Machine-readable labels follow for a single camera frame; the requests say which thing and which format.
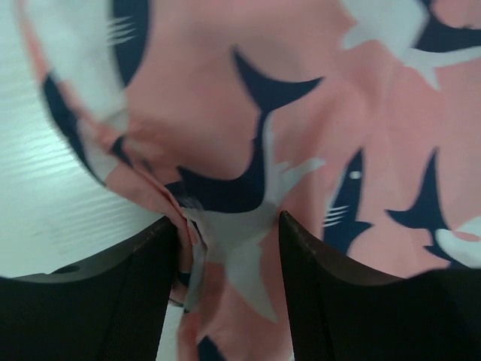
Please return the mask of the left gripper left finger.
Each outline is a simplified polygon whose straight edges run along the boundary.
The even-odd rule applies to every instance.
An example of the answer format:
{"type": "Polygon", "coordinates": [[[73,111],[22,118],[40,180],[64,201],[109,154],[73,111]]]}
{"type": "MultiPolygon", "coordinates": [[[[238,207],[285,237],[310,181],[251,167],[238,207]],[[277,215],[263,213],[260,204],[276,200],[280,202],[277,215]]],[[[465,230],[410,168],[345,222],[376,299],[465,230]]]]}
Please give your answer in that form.
{"type": "Polygon", "coordinates": [[[1,280],[3,360],[154,360],[177,269],[162,218],[53,273],[1,280]]]}

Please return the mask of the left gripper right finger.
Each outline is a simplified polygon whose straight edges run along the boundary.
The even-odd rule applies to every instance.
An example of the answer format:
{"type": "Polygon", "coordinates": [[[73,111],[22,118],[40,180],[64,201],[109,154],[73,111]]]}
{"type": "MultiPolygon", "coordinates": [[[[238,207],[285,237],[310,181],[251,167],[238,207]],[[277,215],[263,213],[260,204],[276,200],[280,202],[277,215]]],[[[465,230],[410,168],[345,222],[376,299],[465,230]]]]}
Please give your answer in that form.
{"type": "Polygon", "coordinates": [[[478,360],[480,272],[441,269],[402,279],[370,268],[279,218],[297,360],[478,360]]]}

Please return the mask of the pink shark print shorts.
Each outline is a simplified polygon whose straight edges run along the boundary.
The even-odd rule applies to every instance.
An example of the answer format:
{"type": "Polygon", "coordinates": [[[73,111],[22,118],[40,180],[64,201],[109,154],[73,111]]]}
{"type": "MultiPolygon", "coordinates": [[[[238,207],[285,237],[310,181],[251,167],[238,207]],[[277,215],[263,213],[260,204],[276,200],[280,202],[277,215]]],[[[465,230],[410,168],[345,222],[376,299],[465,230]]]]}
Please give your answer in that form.
{"type": "Polygon", "coordinates": [[[480,266],[478,1],[20,1],[53,121],[180,237],[180,360],[293,359],[277,224],[480,266]]]}

